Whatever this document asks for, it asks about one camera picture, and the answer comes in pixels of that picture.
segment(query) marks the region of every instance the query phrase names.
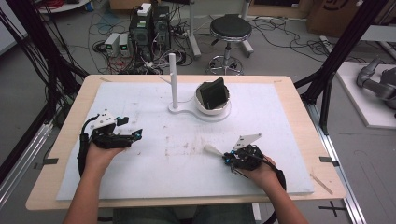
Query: chair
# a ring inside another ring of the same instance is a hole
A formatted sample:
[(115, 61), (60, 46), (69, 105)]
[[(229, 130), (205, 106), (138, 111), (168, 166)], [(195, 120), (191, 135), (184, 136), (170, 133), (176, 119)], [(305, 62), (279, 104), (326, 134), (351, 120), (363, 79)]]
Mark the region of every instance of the chair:
[(231, 43), (247, 40), (251, 35), (251, 31), (250, 24), (237, 15), (225, 15), (214, 19), (210, 23), (210, 34), (217, 40), (212, 45), (219, 40), (225, 40), (227, 47), (225, 47), (224, 55), (216, 56), (209, 62), (206, 72), (210, 71), (212, 74), (219, 74), (219, 71), (222, 71), (224, 75), (227, 75), (227, 71), (231, 71), (235, 75), (243, 75), (244, 71), (241, 62), (230, 56)]

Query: white rod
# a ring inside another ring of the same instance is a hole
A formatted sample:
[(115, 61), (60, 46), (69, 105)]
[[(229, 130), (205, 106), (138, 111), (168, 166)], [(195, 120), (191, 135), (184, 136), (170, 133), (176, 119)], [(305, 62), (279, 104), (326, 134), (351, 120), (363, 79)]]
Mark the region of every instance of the white rod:
[(250, 4), (250, 0), (245, 0), (244, 5), (242, 6), (241, 18), (246, 19), (248, 15), (248, 5)]
[(390, 44), (385, 41), (378, 41), (378, 44), (384, 47), (384, 49), (396, 60), (396, 50)]
[(190, 0), (190, 35), (194, 36), (194, 0)]
[(172, 86), (172, 99), (173, 108), (178, 108), (177, 103), (177, 70), (176, 70), (176, 55), (174, 53), (169, 54), (169, 71), (171, 74), (171, 86)]

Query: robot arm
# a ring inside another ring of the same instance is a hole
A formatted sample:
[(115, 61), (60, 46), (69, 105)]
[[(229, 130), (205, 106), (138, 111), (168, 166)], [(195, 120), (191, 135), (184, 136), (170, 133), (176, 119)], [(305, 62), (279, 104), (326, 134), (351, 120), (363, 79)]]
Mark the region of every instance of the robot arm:
[(396, 88), (393, 85), (393, 82), (396, 82), (396, 68), (385, 70), (382, 73), (381, 81), (379, 83), (375, 82), (371, 80), (371, 76), (375, 73), (379, 62), (380, 59), (375, 58), (367, 66), (363, 67), (358, 74), (356, 84), (359, 87), (372, 91), (376, 97), (390, 101), (396, 96)]

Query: human hand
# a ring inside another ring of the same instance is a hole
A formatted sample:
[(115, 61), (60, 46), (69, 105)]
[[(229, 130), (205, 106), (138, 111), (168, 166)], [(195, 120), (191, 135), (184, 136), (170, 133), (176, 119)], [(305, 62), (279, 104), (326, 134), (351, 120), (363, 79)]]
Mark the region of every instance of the human hand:
[[(276, 165), (276, 163), (270, 157), (265, 156), (265, 158), (273, 165)], [(242, 174), (253, 180), (253, 182), (264, 191), (267, 191), (272, 187), (280, 186), (275, 171), (264, 162), (262, 162), (262, 164), (255, 170), (249, 171), (241, 169), (240, 171)]]
[(93, 172), (102, 176), (113, 158), (124, 149), (125, 148), (102, 149), (95, 143), (91, 143), (88, 149), (87, 159), (85, 160), (84, 174), (86, 172)]

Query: power supply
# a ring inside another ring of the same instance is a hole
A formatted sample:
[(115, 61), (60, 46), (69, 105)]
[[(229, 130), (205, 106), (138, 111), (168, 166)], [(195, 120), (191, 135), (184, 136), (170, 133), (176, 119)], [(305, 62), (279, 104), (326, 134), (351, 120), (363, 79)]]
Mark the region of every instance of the power supply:
[(120, 52), (122, 57), (131, 57), (131, 41), (128, 34), (120, 34)]
[(120, 53), (120, 34), (111, 34), (105, 42), (105, 47), (109, 57), (117, 57)]
[(153, 12), (154, 29), (157, 49), (167, 50), (171, 48), (169, 6), (157, 6)]

